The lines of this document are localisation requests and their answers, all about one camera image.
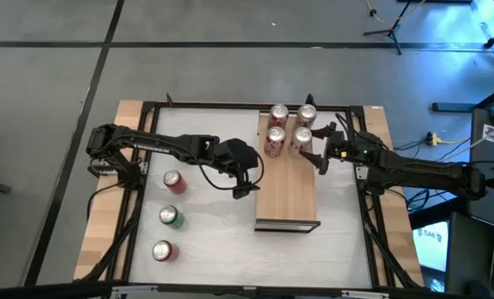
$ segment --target can lid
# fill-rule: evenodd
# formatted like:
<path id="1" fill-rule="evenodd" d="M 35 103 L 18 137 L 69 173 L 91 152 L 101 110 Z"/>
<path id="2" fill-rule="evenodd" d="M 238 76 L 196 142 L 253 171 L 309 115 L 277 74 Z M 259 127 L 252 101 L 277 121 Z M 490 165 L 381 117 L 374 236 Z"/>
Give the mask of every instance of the can lid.
<path id="1" fill-rule="evenodd" d="M 180 173 L 176 170 L 170 170 L 164 174 L 164 184 L 176 184 L 180 179 Z"/>
<path id="2" fill-rule="evenodd" d="M 295 138 L 300 142 L 309 142 L 313 138 L 311 131 L 305 127 L 300 127 L 295 130 Z"/>
<path id="3" fill-rule="evenodd" d="M 286 138 L 286 132 L 280 127 L 272 127 L 267 132 L 267 136 L 272 141 L 282 141 Z"/>
<path id="4" fill-rule="evenodd" d="M 177 218 L 177 209 L 174 206 L 167 206 L 160 211 L 160 221 L 165 224 L 172 223 Z"/>
<path id="5" fill-rule="evenodd" d="M 287 107 L 282 104 L 274 105 L 271 108 L 271 113 L 277 118 L 286 117 L 287 114 L 289 114 L 289 112 L 287 111 Z"/>
<path id="6" fill-rule="evenodd" d="M 159 262 L 165 261 L 171 256 L 171 243 L 160 240 L 153 247 L 153 258 Z"/>
<path id="7" fill-rule="evenodd" d="M 298 113 L 303 117 L 307 119 L 314 118 L 316 116 L 316 109 L 313 105 L 305 104 L 300 107 L 298 110 Z"/>

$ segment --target soda can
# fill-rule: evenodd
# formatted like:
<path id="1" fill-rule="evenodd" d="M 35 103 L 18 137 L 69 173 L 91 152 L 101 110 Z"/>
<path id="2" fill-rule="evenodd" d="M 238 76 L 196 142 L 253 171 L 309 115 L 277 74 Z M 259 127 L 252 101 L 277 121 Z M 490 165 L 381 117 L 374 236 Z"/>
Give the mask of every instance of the soda can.
<path id="1" fill-rule="evenodd" d="M 306 127 L 311 129 L 313 122 L 316 119 L 316 109 L 313 105 L 305 104 L 298 109 L 296 114 L 296 128 Z"/>
<path id="2" fill-rule="evenodd" d="M 271 114 L 269 115 L 269 124 L 267 128 L 279 126 L 283 130 L 286 129 L 287 119 L 289 118 L 289 111 L 283 104 L 276 104 L 271 108 Z"/>
<path id="3" fill-rule="evenodd" d="M 153 246 L 152 253 L 158 262 L 172 262 L 179 256 L 179 248 L 169 241 L 159 240 Z"/>
<path id="4" fill-rule="evenodd" d="M 166 206 L 160 210 L 160 222 L 172 228 L 180 228 L 183 223 L 183 215 L 174 206 Z"/>
<path id="5" fill-rule="evenodd" d="M 267 141 L 265 142 L 265 154 L 271 158 L 276 158 L 283 150 L 286 141 L 286 132 L 280 127 L 272 127 L 267 131 Z"/>
<path id="6" fill-rule="evenodd" d="M 300 127 L 293 133 L 293 139 L 289 145 L 289 154 L 291 157 L 301 157 L 300 151 L 311 152 L 311 144 L 313 141 L 313 135 L 307 128 Z"/>
<path id="7" fill-rule="evenodd" d="M 188 187 L 177 170 L 170 170 L 164 174 L 164 184 L 174 194 L 182 194 Z"/>

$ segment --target tripod stand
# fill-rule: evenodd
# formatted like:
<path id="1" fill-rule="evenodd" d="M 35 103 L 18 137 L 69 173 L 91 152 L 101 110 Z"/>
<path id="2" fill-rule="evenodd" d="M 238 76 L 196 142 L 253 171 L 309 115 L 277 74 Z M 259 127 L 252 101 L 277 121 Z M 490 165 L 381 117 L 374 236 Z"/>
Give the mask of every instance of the tripod stand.
<path id="1" fill-rule="evenodd" d="M 396 50 L 398 50 L 398 55 L 402 55 L 402 50 L 399 48 L 399 43 L 398 43 L 398 40 L 396 39 L 396 34 L 394 33 L 394 30 L 396 29 L 396 27 L 398 27 L 398 23 L 401 20 L 401 18 L 404 16 L 404 13 L 407 10 L 407 7 L 409 7 L 409 4 L 411 4 L 411 2 L 410 1 L 407 1 L 407 4 L 405 4 L 405 7 L 404 7 L 402 13 L 399 14 L 398 19 L 396 19 L 396 22 L 394 23 L 394 25 L 392 26 L 392 28 L 386 29 L 386 30 L 373 31 L 373 32 L 364 32 L 363 35 L 364 36 L 369 36 L 369 35 L 374 35 L 374 34 L 383 34 L 383 35 L 385 35 L 386 37 L 388 37 L 388 38 L 390 38 L 390 39 L 392 39 L 394 41 L 394 45 L 396 45 Z M 369 15 L 371 17 L 373 17 L 374 14 L 376 14 L 376 10 L 375 9 L 372 9 L 369 12 Z"/>

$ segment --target computer screen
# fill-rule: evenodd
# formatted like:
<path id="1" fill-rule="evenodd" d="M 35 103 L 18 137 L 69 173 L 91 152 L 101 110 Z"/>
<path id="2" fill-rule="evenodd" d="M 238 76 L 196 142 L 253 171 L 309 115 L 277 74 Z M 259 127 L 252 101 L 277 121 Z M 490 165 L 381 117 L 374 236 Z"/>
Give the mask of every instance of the computer screen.
<path id="1" fill-rule="evenodd" d="M 443 221 L 413 230 L 414 246 L 421 266 L 446 272 L 448 222 Z"/>

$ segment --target green soda can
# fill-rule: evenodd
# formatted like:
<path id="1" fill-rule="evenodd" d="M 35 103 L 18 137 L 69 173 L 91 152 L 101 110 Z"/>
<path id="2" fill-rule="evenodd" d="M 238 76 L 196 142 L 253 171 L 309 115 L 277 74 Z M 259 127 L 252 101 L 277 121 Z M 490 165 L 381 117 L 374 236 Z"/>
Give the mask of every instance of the green soda can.
<path id="1" fill-rule="evenodd" d="M 167 206 L 160 210 L 160 222 L 172 228 L 180 228 L 183 223 L 183 215 L 174 206 Z"/>

